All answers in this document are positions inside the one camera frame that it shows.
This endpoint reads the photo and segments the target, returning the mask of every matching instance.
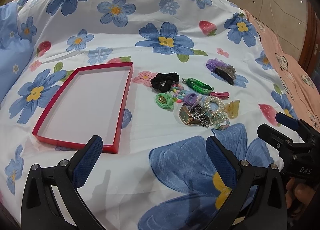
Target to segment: white bedsheet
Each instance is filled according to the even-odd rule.
[[[271,97],[274,84],[281,85],[278,74],[268,66],[267,62],[259,64],[259,61],[255,61],[260,58],[263,50],[259,38],[246,33],[249,26],[247,23],[244,23],[244,27],[236,25],[224,28],[227,19],[231,19],[236,12],[242,13],[242,10],[226,0],[37,0],[35,2],[29,0],[19,10],[19,31],[26,35],[26,39],[32,38],[35,49],[35,56],[30,65],[39,61],[25,68],[4,98],[0,110],[0,190],[4,205],[18,221],[30,167],[35,163],[41,167],[56,166],[60,160],[70,159],[74,154],[73,151],[59,151],[55,150],[53,145],[42,144],[31,134],[49,97],[44,97],[45,89],[63,83],[60,81],[50,83],[47,78],[45,85],[47,87],[41,88],[44,79],[54,73],[54,67],[58,62],[63,63],[62,70],[70,71],[91,63],[106,63],[110,59],[130,55],[134,65],[132,78],[139,76],[142,71],[177,72],[180,78],[193,77],[210,84],[217,92],[227,91],[230,93],[230,98],[224,102],[240,100],[239,115],[236,119],[230,120],[230,124],[232,126],[242,123],[245,126],[247,145],[257,138],[256,131],[260,124],[267,123],[272,126],[258,104],[270,105],[277,112],[284,112],[283,106]],[[199,22],[203,20],[216,25],[215,35],[206,36],[202,32]],[[161,34],[156,34],[152,24],[158,31],[164,25]],[[245,32],[243,36],[248,36],[247,43],[254,41],[254,45],[248,47],[244,37],[240,37],[238,44],[235,43],[236,33],[241,32],[241,29]],[[153,42],[138,43],[146,40]],[[44,41],[49,41],[51,48],[42,56],[36,57],[37,48]],[[207,56],[204,53],[191,55],[190,52],[194,51],[190,51],[190,48],[202,50]],[[227,52],[228,58],[226,54],[218,54],[217,52],[222,53],[219,49]],[[177,57],[179,52],[183,55],[189,52],[189,60],[181,62]],[[218,58],[233,65],[236,74],[243,77],[239,82],[242,86],[231,86],[215,78],[205,65],[210,58]],[[31,89],[37,85],[38,91],[33,92],[38,94],[27,98],[33,92],[25,86],[26,83],[29,83],[28,86],[33,86]],[[49,90],[51,94],[55,89],[57,87]],[[90,88],[83,89],[83,94],[92,95],[92,101],[88,104],[95,104],[96,90],[99,88],[94,84]],[[155,176],[149,164],[151,149],[193,136],[200,135],[206,139],[213,135],[211,129],[184,125],[178,117],[181,104],[175,103],[172,112],[159,108],[154,101],[155,95],[155,91],[143,83],[130,84],[126,109],[132,113],[132,120],[122,129],[119,154],[101,154],[86,184],[78,189],[88,207],[106,229],[138,229],[140,218],[148,210],[183,195],[182,192],[164,185]],[[12,106],[13,103],[23,97],[25,102],[20,102],[20,109],[23,109],[24,113],[12,115],[10,119],[10,113],[17,112],[19,108]],[[29,102],[37,105],[32,109],[33,115],[28,109]],[[284,126],[275,128],[294,141],[299,140],[298,135],[288,128]],[[274,162],[281,168],[277,151],[269,145],[267,147]],[[57,200],[66,219],[72,222],[61,198],[58,197]],[[154,221],[154,225],[149,223],[142,222],[139,228],[160,229],[158,222]],[[174,223],[166,222],[164,225],[163,229],[176,229]]]

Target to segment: blue pillow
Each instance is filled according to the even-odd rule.
[[[17,26],[17,3],[0,7],[0,103],[29,63],[33,46],[21,39]]]

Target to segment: strawberry print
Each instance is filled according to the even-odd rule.
[[[116,57],[113,59],[110,59],[107,64],[110,63],[122,63],[122,62],[131,62],[131,56],[127,56],[127,57]]]
[[[199,28],[205,36],[210,37],[216,35],[215,32],[217,30],[217,26],[209,21],[201,20],[199,22]]]
[[[276,114],[278,113],[271,105],[268,104],[258,104],[261,112],[263,113],[264,117],[271,123],[273,126],[280,126],[280,123],[276,121]]]
[[[37,48],[37,54],[36,54],[36,56],[37,56],[37,57],[43,56],[43,54],[44,54],[46,51],[48,51],[50,48],[51,48],[51,42],[49,42],[49,41],[41,42],[40,45],[39,45],[38,48]]]
[[[225,56],[226,58],[229,58],[228,52],[223,51],[221,48],[217,48],[217,53]]]

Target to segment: black scrunchie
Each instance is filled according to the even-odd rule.
[[[153,79],[150,80],[151,85],[154,89],[160,92],[168,92],[173,84],[173,82],[179,82],[179,76],[177,73],[161,74],[158,73]]]

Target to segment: finger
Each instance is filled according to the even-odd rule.
[[[285,194],[285,201],[287,203],[287,208],[291,207],[291,205],[292,205],[292,192],[291,191],[287,191],[287,193]]]
[[[302,202],[305,206],[309,205],[314,194],[315,194],[315,191],[311,187],[305,184],[297,185],[294,190],[294,195],[296,196],[296,198],[300,202]]]
[[[295,179],[294,179],[294,178],[290,179],[290,180],[288,181],[288,183],[287,183],[287,185],[286,185],[285,188],[286,188],[287,190],[291,190],[291,189],[293,188],[294,182],[295,182]]]

